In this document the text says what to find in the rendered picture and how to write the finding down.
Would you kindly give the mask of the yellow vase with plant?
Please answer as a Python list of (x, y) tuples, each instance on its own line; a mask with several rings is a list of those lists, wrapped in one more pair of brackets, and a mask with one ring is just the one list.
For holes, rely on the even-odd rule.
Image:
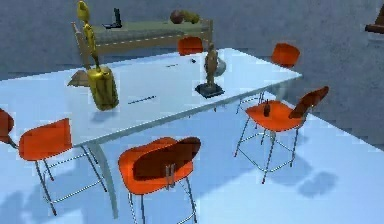
[(101, 111), (111, 110), (119, 104), (117, 88), (112, 70), (101, 66), (96, 49), (96, 38), (89, 23), (90, 12), (84, 0), (77, 3), (77, 16), (83, 22), (83, 32), (86, 38), (90, 56), (94, 59), (95, 67), (87, 70), (88, 84), (96, 107)]

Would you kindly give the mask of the brown wooden shelf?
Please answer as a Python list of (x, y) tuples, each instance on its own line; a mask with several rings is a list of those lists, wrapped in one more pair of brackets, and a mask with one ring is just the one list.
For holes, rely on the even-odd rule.
[(384, 34), (384, 4), (381, 6), (378, 16), (373, 24), (365, 26), (366, 32)]

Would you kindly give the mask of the brown figure statue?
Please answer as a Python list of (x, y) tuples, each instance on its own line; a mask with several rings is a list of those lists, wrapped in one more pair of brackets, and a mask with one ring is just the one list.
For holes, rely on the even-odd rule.
[(199, 84), (195, 90), (202, 95), (204, 98), (212, 98), (219, 96), (224, 93), (224, 90), (215, 83), (215, 72), (218, 67), (218, 54), (215, 50), (213, 43), (210, 43), (208, 46), (208, 52), (205, 57), (204, 69), (206, 72), (206, 82)]

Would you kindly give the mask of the brown paper bag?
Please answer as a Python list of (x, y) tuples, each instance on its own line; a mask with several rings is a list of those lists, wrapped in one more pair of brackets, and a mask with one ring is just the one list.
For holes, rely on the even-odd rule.
[(85, 70), (76, 71), (68, 82), (68, 86), (88, 87), (89, 82), (87, 72)]

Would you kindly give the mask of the black laptop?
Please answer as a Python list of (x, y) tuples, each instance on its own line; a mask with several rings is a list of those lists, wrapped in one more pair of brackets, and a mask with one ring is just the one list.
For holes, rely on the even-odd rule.
[(110, 24), (103, 24), (103, 27), (105, 29), (115, 29), (115, 28), (121, 28), (122, 27), (120, 10), (118, 8), (114, 9), (114, 21)]

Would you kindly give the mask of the yellow-green pillow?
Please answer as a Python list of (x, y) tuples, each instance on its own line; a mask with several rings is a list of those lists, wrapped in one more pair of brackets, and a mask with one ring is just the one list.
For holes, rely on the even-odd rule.
[(186, 22), (190, 22), (192, 24), (196, 24), (200, 20), (200, 16), (197, 13), (190, 12), (190, 11), (184, 11), (183, 16)]

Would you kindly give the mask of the white dining table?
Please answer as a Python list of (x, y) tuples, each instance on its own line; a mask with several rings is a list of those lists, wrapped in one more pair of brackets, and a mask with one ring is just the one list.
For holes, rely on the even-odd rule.
[[(111, 63), (119, 96), (119, 105), (111, 111), (99, 111), (89, 89), (68, 86), (73, 69), (0, 81), (0, 108), (16, 120), (13, 136), (68, 118), (73, 145), (88, 146), (100, 162), (112, 214), (117, 218), (114, 183), (102, 144), (235, 102), (269, 87), (284, 89), (287, 83), (302, 76), (232, 48), (221, 49), (219, 56), (226, 62), (226, 71), (216, 83), (224, 94), (210, 99), (195, 91), (205, 81), (205, 55), (170, 53)], [(153, 95), (156, 98), (127, 104)]]

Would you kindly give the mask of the brown ball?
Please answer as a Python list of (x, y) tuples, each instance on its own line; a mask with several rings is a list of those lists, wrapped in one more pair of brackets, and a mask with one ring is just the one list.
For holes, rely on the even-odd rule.
[(184, 21), (184, 14), (181, 10), (174, 10), (170, 14), (170, 20), (173, 24), (181, 24)]

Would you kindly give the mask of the orange chair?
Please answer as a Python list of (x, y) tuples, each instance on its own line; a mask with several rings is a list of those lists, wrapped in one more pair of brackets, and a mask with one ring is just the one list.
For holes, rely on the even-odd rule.
[(287, 43), (277, 43), (272, 52), (271, 60), (273, 63), (282, 67), (293, 67), (300, 56), (300, 50)]
[(14, 119), (5, 110), (0, 108), (0, 142), (10, 145), (17, 149), (17, 144), (10, 137), (10, 132), (14, 127)]
[(181, 56), (201, 53), (203, 51), (202, 40), (199, 37), (185, 37), (178, 41), (177, 49)]
[[(260, 170), (263, 173), (262, 184), (265, 183), (268, 173), (273, 173), (287, 165), (292, 167), (296, 158), (296, 147), (297, 147), (299, 130), (306, 122), (309, 112), (314, 107), (316, 107), (328, 95), (329, 90), (330, 90), (329, 86), (323, 86), (316, 90), (306, 93), (299, 100), (299, 102), (296, 104), (294, 108), (291, 108), (287, 104), (278, 100), (269, 100), (270, 109), (271, 109), (269, 117), (264, 117), (264, 114), (263, 114), (263, 109), (264, 109), (266, 100), (262, 103), (259, 103), (258, 105), (247, 108), (245, 110), (245, 113), (247, 114), (247, 120), (244, 124), (240, 138), (237, 142), (234, 156), (237, 156), (238, 153), (243, 154), (258, 170)], [(259, 125), (260, 127), (262, 127), (263, 131), (259, 133), (255, 133), (251, 136), (245, 137), (244, 134), (250, 121), (253, 121), (256, 125)], [(286, 132), (290, 130), (295, 131), (294, 143), (292, 148), (289, 148), (288, 146), (284, 145), (282, 142), (276, 139), (277, 133)], [(258, 163), (252, 160), (241, 149), (241, 145), (244, 142), (249, 141), (258, 136), (261, 137), (260, 144), (264, 143), (265, 137), (268, 137), (271, 141), (267, 162), (264, 167), (261, 167)], [(281, 146), (282, 148), (290, 152), (291, 158), (288, 161), (282, 163), (281, 165), (278, 165), (275, 168), (271, 168), (270, 164), (272, 160), (272, 154), (276, 144), (278, 144), (279, 146)]]
[[(67, 200), (89, 188), (100, 184), (102, 189), (107, 192), (106, 185), (103, 181), (103, 175), (100, 174), (96, 166), (99, 164), (94, 154), (81, 146), (83, 153), (66, 160), (62, 160), (53, 164), (49, 164), (47, 160), (51, 157), (63, 154), (73, 148), (71, 140), (70, 122), (68, 118), (64, 118), (53, 123), (39, 126), (25, 132), (19, 140), (19, 155), (22, 159), (34, 163), (41, 187), (43, 189), (43, 198), (50, 206), (52, 214), (57, 215), (55, 204)], [(68, 195), (53, 199), (47, 187), (47, 179), (54, 181), (51, 169), (56, 168), (64, 163), (86, 157), (96, 175), (97, 181), (87, 185)]]
[(161, 189), (170, 190), (181, 180), (186, 182), (186, 185), (181, 186), (189, 197), (192, 213), (177, 224), (185, 224), (189, 220), (197, 224), (197, 209), (189, 175), (193, 172), (193, 159), (200, 147), (201, 141), (198, 137), (186, 137), (180, 140), (162, 137), (128, 149), (120, 155), (118, 168), (128, 190), (134, 224), (138, 224), (133, 204), (134, 195), (140, 197), (142, 224), (147, 224), (144, 196)]

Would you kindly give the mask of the grey round bowl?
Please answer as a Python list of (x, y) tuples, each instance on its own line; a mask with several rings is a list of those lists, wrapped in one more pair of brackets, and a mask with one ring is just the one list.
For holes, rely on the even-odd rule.
[(223, 61), (220, 57), (217, 58), (217, 68), (214, 73), (215, 77), (221, 76), (226, 71), (226, 62)]

